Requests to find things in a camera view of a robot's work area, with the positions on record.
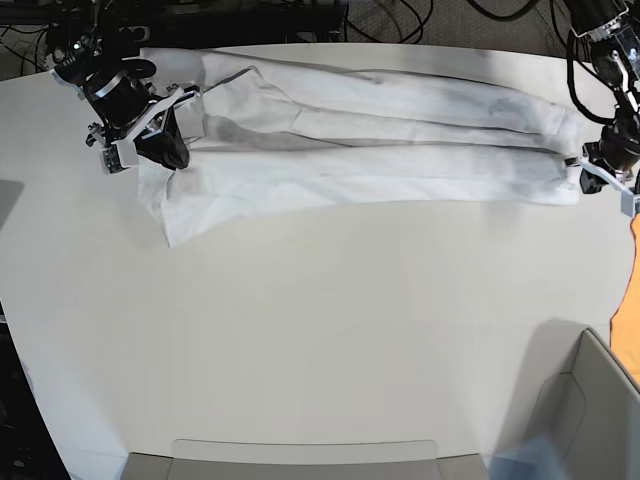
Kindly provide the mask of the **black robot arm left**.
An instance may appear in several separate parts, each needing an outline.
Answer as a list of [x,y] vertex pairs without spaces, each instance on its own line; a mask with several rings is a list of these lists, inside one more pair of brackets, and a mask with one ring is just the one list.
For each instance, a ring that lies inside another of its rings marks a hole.
[[[610,175],[624,184],[639,162],[639,10],[627,1],[567,1],[571,27],[567,38],[567,86],[574,106],[602,126],[601,137],[583,146],[586,160],[602,170],[583,173],[586,194],[599,192]],[[574,48],[580,40],[589,46],[593,73],[612,93],[611,118],[596,115],[580,102],[575,88]]]

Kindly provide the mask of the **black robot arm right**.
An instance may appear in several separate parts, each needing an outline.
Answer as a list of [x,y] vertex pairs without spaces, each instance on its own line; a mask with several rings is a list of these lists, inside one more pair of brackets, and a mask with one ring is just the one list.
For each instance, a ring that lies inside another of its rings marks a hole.
[[90,1],[82,10],[87,23],[70,17],[68,31],[56,32],[51,48],[51,75],[72,86],[98,117],[85,143],[100,148],[108,174],[136,167],[142,158],[172,171],[190,162],[176,108],[200,89],[173,83],[157,90],[157,67],[141,56],[151,26],[132,18],[138,11],[135,3],[124,9],[115,1]]

